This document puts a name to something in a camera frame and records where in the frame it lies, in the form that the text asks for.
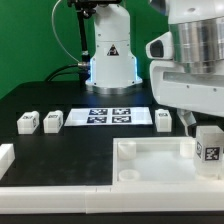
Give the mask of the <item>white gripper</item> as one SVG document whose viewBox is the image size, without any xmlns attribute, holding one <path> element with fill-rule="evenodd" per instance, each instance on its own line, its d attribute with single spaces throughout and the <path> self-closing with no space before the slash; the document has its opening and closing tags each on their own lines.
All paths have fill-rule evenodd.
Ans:
<svg viewBox="0 0 224 224">
<path fill-rule="evenodd" d="M 191 111 L 224 117 L 224 60 L 212 74 L 185 73 L 173 61 L 154 60 L 150 64 L 152 92 L 158 104 L 177 109 L 185 134 L 196 136 L 196 119 Z"/>
</svg>

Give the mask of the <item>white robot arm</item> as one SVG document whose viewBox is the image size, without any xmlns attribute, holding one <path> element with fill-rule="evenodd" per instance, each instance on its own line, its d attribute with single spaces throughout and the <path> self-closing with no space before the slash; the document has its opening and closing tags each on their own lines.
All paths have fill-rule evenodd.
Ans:
<svg viewBox="0 0 224 224">
<path fill-rule="evenodd" d="M 168 17 L 169 31 L 146 45 L 151 88 L 158 104 L 177 109 L 182 122 L 195 112 L 224 117 L 224 0 L 148 0 Z M 119 94 L 142 82 L 130 49 L 130 16 L 114 1 L 99 1 L 95 55 L 87 88 Z"/>
</svg>

